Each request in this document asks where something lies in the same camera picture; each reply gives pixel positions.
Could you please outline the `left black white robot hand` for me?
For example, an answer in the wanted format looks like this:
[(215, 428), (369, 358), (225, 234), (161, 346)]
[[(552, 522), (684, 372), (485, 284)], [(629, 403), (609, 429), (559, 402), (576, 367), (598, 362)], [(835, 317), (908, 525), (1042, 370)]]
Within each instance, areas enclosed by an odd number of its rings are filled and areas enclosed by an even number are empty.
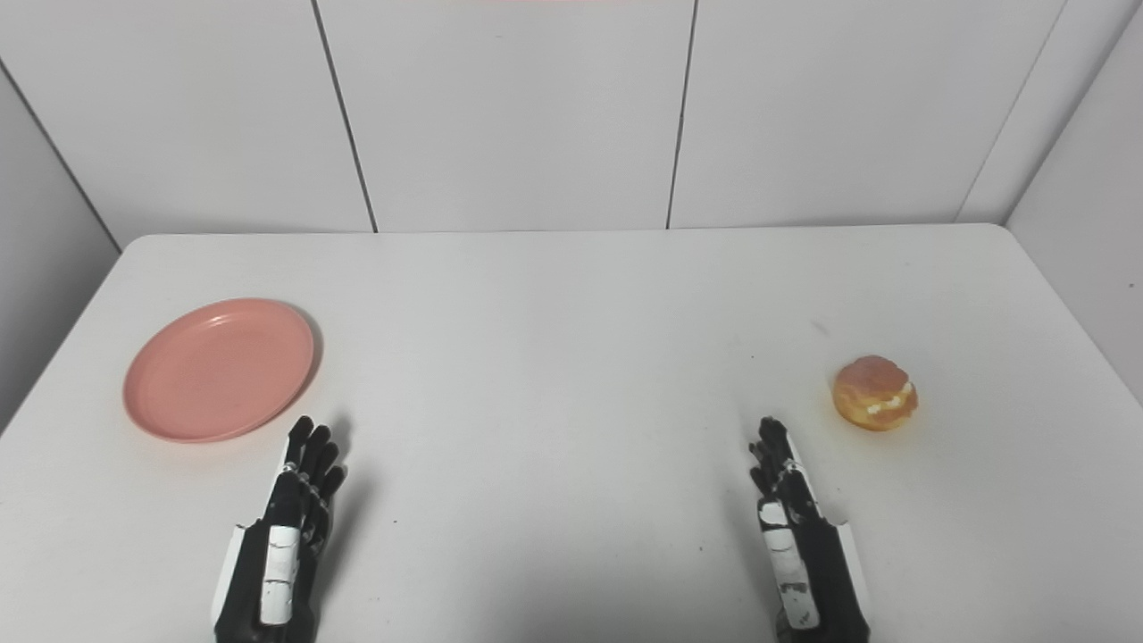
[(302, 416), (262, 516), (234, 528), (213, 595), (216, 642), (314, 642), (317, 571), (346, 481), (330, 427)]

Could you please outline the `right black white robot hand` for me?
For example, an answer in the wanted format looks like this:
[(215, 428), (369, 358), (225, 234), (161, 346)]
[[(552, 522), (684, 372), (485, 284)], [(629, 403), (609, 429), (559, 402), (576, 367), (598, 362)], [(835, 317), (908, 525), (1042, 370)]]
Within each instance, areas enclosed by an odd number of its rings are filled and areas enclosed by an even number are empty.
[(776, 638), (869, 642), (868, 588), (852, 530), (822, 513), (788, 427), (764, 416), (748, 452), (756, 457), (756, 520), (780, 596)]

